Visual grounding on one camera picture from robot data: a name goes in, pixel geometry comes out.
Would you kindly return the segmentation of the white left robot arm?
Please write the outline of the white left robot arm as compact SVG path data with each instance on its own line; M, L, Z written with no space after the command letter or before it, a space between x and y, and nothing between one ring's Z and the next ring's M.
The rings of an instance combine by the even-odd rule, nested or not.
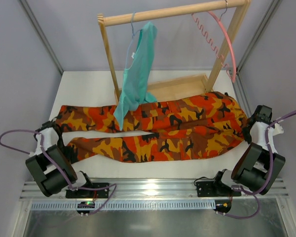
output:
M60 127L52 121L45 122L35 130L37 148L26 160L26 167L41 192L50 197L62 189L81 194L93 190L94 186L88 175L82 171L75 172L71 161L77 158L73 148L63 143Z

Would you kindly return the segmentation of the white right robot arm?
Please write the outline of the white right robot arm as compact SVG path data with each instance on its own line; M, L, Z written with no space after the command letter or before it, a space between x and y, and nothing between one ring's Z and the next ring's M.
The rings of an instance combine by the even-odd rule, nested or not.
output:
M282 170L286 159L280 155L273 137L284 133L283 127L272 124L272 109L258 105L242 129L248 148L232 171L219 171L213 183L218 196L235 195L232 187L242 186L255 194L265 195Z

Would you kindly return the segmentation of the orange camouflage trousers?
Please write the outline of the orange camouflage trousers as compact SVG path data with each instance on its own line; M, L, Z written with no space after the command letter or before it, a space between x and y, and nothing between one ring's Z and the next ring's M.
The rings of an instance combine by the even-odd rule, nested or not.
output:
M214 158L244 140L247 116L236 102L220 92L184 99L142 104L124 118L116 106L63 105L55 118L62 132L98 131L107 138L72 139L71 163L102 155L120 162L177 161Z

